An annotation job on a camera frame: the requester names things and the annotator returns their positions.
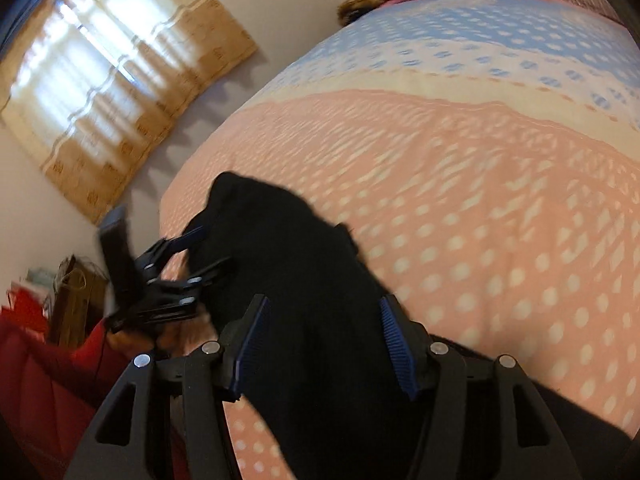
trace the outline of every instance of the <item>curtain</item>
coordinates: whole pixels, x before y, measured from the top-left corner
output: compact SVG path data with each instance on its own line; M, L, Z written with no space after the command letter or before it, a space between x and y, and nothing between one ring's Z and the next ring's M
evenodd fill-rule
M186 107L255 50L217 0L45 0L0 63L2 120L98 223Z

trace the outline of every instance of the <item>bed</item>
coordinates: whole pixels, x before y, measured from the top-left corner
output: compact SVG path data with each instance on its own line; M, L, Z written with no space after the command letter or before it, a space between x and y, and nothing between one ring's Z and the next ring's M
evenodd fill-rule
M178 235L225 170L353 231L430 332L640 428L640 52L543 0L419 0L319 44L232 115L162 199ZM176 276L179 259L170 264ZM244 400L244 478L290 475Z

